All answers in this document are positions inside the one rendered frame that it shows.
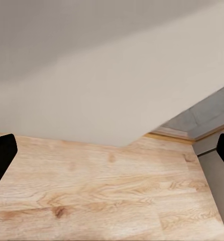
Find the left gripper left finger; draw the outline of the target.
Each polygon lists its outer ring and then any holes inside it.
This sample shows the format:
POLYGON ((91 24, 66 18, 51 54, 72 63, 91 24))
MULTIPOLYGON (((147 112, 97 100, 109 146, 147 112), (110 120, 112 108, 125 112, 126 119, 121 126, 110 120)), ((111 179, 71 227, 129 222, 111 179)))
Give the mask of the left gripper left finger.
POLYGON ((14 134, 0 137, 0 180, 18 152, 14 134))

